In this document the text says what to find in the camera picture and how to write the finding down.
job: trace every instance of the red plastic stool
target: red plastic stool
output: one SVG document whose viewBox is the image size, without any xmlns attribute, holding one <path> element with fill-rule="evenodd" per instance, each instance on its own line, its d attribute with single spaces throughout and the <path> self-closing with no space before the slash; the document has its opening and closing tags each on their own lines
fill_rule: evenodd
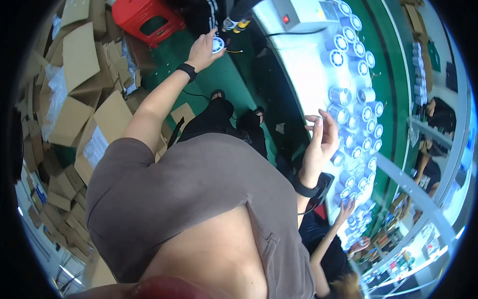
<svg viewBox="0 0 478 299">
<path fill-rule="evenodd" d="M 161 0 L 116 0 L 112 7 L 113 19 L 127 33 L 144 41 L 151 48 L 168 38 L 175 31 L 186 28 L 184 20 Z M 147 25 L 159 23 L 154 32 Z"/>
</svg>

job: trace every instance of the smartwatch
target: smartwatch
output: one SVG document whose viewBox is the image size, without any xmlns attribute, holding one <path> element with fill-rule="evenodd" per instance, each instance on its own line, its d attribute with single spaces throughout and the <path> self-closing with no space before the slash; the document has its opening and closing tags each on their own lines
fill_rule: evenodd
<svg viewBox="0 0 478 299">
<path fill-rule="evenodd" d="M 189 75 L 189 83 L 193 82 L 196 79 L 197 73 L 194 71 L 194 67 L 190 66 L 189 64 L 183 63 L 180 64 L 176 69 L 182 70 Z"/>
<path fill-rule="evenodd" d="M 314 197 L 319 191 L 319 186 L 316 186 L 314 189 L 309 189 L 306 186 L 302 185 L 298 176 L 293 177 L 292 186 L 297 193 L 308 198 Z"/>
</svg>

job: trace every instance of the black slipper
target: black slipper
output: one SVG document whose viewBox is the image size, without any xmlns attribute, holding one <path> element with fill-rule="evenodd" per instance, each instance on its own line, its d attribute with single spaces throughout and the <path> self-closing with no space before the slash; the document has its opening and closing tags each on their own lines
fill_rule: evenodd
<svg viewBox="0 0 478 299">
<path fill-rule="evenodd" d="M 218 94 L 218 93 L 221 93 L 221 98 L 222 99 L 225 99 L 226 98 L 226 94 L 224 93 L 224 91 L 222 89 L 216 89 L 214 90 L 213 92 L 211 92 L 211 95 L 209 96 L 209 101 L 212 101 L 212 97 L 215 95 L 215 94 Z"/>
<path fill-rule="evenodd" d="M 258 112 L 262 112 L 262 122 L 261 124 L 266 120 L 266 112 L 264 111 L 264 108 L 262 106 L 257 106 L 257 109 L 253 111 L 254 114 L 257 115 Z"/>
</svg>

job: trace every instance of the lip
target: lip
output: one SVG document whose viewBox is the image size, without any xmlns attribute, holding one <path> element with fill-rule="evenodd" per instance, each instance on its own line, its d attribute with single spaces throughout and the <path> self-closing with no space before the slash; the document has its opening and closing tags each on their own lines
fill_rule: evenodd
<svg viewBox="0 0 478 299">
<path fill-rule="evenodd" d="M 131 299 L 212 299 L 203 290 L 176 277 L 155 276 L 140 282 Z"/>
</svg>

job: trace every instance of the brown t-shirt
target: brown t-shirt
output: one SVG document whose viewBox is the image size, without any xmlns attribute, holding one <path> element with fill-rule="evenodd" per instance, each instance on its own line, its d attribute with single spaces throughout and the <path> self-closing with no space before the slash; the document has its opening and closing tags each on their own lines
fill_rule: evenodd
<svg viewBox="0 0 478 299">
<path fill-rule="evenodd" d="M 116 140 L 91 177 L 87 225 L 116 279 L 134 283 L 164 242 L 240 205 L 250 213 L 269 298 L 312 298 L 314 280 L 297 230 L 295 191 L 233 136 L 207 133 L 180 142 L 157 164 L 141 141 Z"/>
</svg>

